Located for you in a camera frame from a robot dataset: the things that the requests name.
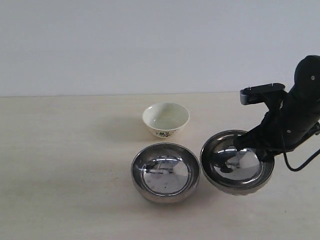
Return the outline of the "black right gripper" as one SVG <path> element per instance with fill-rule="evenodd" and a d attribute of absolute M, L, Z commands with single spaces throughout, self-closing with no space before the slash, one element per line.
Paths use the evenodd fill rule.
<path fill-rule="evenodd" d="M 274 153 L 291 152 L 315 134 L 315 104 L 293 98 L 274 102 L 262 122 L 233 140 L 239 152 L 255 148 L 262 163 L 273 163 Z"/>

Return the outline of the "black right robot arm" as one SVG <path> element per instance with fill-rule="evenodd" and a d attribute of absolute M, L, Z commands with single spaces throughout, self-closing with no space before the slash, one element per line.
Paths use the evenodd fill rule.
<path fill-rule="evenodd" d="M 238 151 L 293 151 L 320 129 L 320 57 L 308 55 L 298 63 L 289 92 L 282 83 L 247 87 L 240 91 L 240 102 L 265 103 L 268 112 L 258 126 L 233 141 Z"/>

